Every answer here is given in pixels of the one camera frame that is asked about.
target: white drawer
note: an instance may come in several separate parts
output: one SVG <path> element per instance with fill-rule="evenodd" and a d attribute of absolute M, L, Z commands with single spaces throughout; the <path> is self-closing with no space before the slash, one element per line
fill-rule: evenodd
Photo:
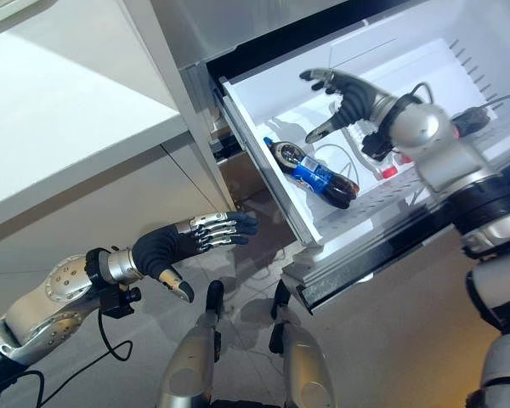
<path fill-rule="evenodd" d="M 312 145 L 305 135 L 333 113 L 337 96 L 314 93 L 298 74 L 332 67 L 401 95 L 428 82 L 452 116 L 510 94 L 510 0 L 429 0 L 364 20 L 233 78 L 222 78 L 223 112 L 262 174 L 297 238 L 306 246 L 284 272 L 309 309 L 377 272 L 449 220 L 411 165 L 377 180 L 341 131 Z M 469 136 L 495 167 L 510 166 L 510 99 Z M 324 203 L 279 169 L 264 137 L 291 141 L 331 170 L 359 182 L 349 209 Z"/>

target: plastic bottle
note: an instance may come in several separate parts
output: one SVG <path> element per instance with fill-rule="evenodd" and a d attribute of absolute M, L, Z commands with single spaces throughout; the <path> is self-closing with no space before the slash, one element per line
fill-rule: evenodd
<path fill-rule="evenodd" d="M 264 143 L 283 173 L 293 177 L 332 206 L 348 208 L 349 202 L 357 197 L 359 186 L 356 183 L 307 156 L 296 144 L 274 143 L 270 138 L 264 138 Z"/>
<path fill-rule="evenodd" d="M 399 172 L 391 155 L 385 156 L 382 161 L 373 160 L 370 157 L 367 157 L 367 159 L 372 161 L 372 166 L 378 171 L 381 179 L 389 179 Z"/>

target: robot leg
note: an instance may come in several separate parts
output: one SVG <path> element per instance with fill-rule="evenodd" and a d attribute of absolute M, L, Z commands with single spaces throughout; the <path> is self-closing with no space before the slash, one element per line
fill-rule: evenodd
<path fill-rule="evenodd" d="M 159 408 L 207 408 L 218 360 L 220 334 L 215 330 L 223 304 L 223 283 L 214 280 L 207 290 L 206 312 L 183 338 L 161 381 Z"/>
<path fill-rule="evenodd" d="M 325 357 L 314 337 L 298 323 L 287 307 L 290 293 L 280 280 L 272 317 L 276 324 L 270 351 L 282 354 L 286 379 L 286 408 L 336 408 L 336 396 Z"/>
<path fill-rule="evenodd" d="M 480 389 L 468 408 L 510 408 L 510 253 L 479 263 L 467 289 L 482 318 L 501 332 L 485 357 Z"/>

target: black cable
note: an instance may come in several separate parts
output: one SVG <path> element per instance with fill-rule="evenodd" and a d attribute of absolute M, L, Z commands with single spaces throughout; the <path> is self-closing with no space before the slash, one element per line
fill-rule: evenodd
<path fill-rule="evenodd" d="M 27 377 L 27 376 L 37 376 L 38 377 L 39 387 L 37 390 L 36 408 L 39 408 L 43 404 L 43 402 L 42 402 L 43 389 L 45 387 L 45 377 L 43 376 L 43 373 L 41 371 L 29 370 L 29 371 L 21 372 L 19 374 L 15 374 L 14 376 L 11 376 L 11 377 L 6 378 L 5 380 L 1 381 L 0 387 L 3 386 L 4 384 L 8 384 L 8 386 L 9 386 L 9 385 L 15 383 L 19 378 Z"/>
<path fill-rule="evenodd" d="M 427 91 L 427 95 L 428 95 L 428 100 L 431 104 L 434 103 L 434 97 L 433 97 L 433 91 L 431 90 L 431 87 L 429 86 L 428 83 L 426 82 L 419 82 L 411 91 L 410 91 L 410 95 L 414 95 L 417 90 L 421 87 L 424 87 L 425 90 Z"/>
<path fill-rule="evenodd" d="M 26 377 L 26 376 L 30 376 L 30 375 L 37 376 L 39 379 L 39 388 L 37 391 L 36 408 L 40 408 L 40 407 L 46 405 L 71 380 L 73 380 L 79 374 L 81 374 L 82 372 L 87 370 L 89 367 L 94 366 L 96 363 L 98 363 L 100 360 L 102 360 L 108 354 L 111 354 L 113 357 L 115 357 L 119 361 L 127 361 L 130 358 L 130 354 L 133 351 L 133 342 L 131 340 L 126 340 L 122 343 L 117 344 L 115 347 L 111 347 L 110 342 L 108 341 L 108 337 L 105 335 L 104 326 L 102 325 L 102 312 L 100 310 L 99 310 L 99 315 L 98 315 L 98 321 L 99 321 L 100 336 L 102 337 L 102 340 L 104 341 L 104 345 L 106 346 L 108 351 L 106 353 L 102 354 L 100 357 L 96 358 L 95 360 L 91 361 L 90 363 L 88 363 L 87 365 L 82 367 L 81 369 L 74 372 L 68 378 L 66 378 L 66 380 L 62 384 L 60 384 L 60 386 L 57 389 L 55 389 L 46 399 L 43 399 L 43 390 L 45 389 L 45 376 L 43 375 L 43 373 L 41 371 L 38 371 L 38 370 L 29 370 L 29 371 L 21 372 L 20 374 L 17 374 L 15 376 L 8 378 L 7 380 L 4 380 L 3 382 L 0 382 L 0 385 L 2 385 L 4 383 L 11 383 L 21 377 Z M 128 344 L 127 355 L 125 357 L 121 357 L 119 354 L 116 353 L 115 350 L 119 349 L 120 347 L 124 346 L 125 344 Z"/>
<path fill-rule="evenodd" d="M 105 335 L 104 325 L 102 324 L 102 310 L 100 310 L 100 309 L 99 309 L 98 321 L 99 321 L 100 336 L 102 337 L 102 341 L 104 342 L 105 347 L 108 349 L 108 353 L 106 353 L 104 355 L 111 354 L 119 361 L 127 361 L 128 359 L 130 359 L 130 354 L 133 352 L 133 342 L 131 342 L 130 340 L 127 340 L 127 341 L 121 343 L 121 344 L 130 343 L 130 347 L 128 348 L 127 355 L 125 357 L 121 357 L 115 351 L 115 349 L 118 346 L 115 346 L 114 348 L 112 348 L 110 342 L 108 341 L 108 337 Z"/>
<path fill-rule="evenodd" d="M 45 404 L 47 404 L 49 402 L 49 400 L 51 400 L 56 394 L 58 394 L 62 390 L 62 388 L 64 388 L 66 386 L 67 383 L 69 383 L 71 380 L 73 380 L 79 374 L 81 374 L 82 372 L 87 370 L 89 367 L 91 367 L 91 366 L 95 365 L 96 363 L 98 363 L 100 360 L 102 360 L 108 354 L 112 354 L 112 355 L 115 354 L 115 350 L 119 349 L 121 346 L 123 346 L 125 344 L 128 344 L 128 352 L 127 352 L 127 360 L 128 360 L 128 358 L 130 357 L 130 354 L 131 354 L 131 352 L 133 350 L 133 342 L 131 340 L 126 340 L 126 341 L 124 341 L 122 343 L 117 344 L 114 348 L 110 348 L 106 353 L 102 354 L 97 359 L 91 361 L 90 363 L 85 365 L 83 368 L 81 368 L 81 369 L 77 370 L 76 372 L 74 372 L 71 376 L 66 378 L 66 380 L 57 389 L 55 389 L 40 405 L 36 405 L 36 408 L 39 408 L 39 407 L 44 406 Z"/>
<path fill-rule="evenodd" d="M 510 94 L 508 95 L 504 95 L 504 96 L 501 96 L 500 98 L 495 98 L 483 105 L 480 105 L 478 106 L 480 109 L 481 108 L 487 108 L 488 106 L 491 106 L 491 105 L 494 105 L 494 104 L 498 104 L 499 102 L 502 102 L 503 100 L 506 100 L 506 99 L 510 99 Z"/>

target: black robotic glove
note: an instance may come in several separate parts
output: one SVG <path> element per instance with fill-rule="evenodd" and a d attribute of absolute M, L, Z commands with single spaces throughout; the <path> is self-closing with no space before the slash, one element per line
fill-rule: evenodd
<path fill-rule="evenodd" d="M 352 125 L 360 119 L 370 120 L 375 102 L 387 94 L 356 76 L 329 68 L 314 68 L 300 74 L 304 81 L 316 80 L 312 89 L 325 88 L 326 94 L 341 94 L 340 109 L 326 122 L 320 124 L 306 136 L 306 143 L 314 143 L 327 134 Z"/>
<path fill-rule="evenodd" d="M 451 118 L 451 122 L 456 127 L 460 138 L 478 132 L 490 121 L 491 118 L 487 115 L 487 110 L 485 108 L 479 108 L 478 106 L 468 108 L 464 112 Z"/>
<path fill-rule="evenodd" d="M 189 283 L 173 264 L 222 245 L 245 245 L 243 235 L 255 235 L 258 221 L 245 212 L 216 212 L 155 229 L 139 238 L 132 255 L 136 269 L 162 282 L 175 295 L 192 302 Z"/>

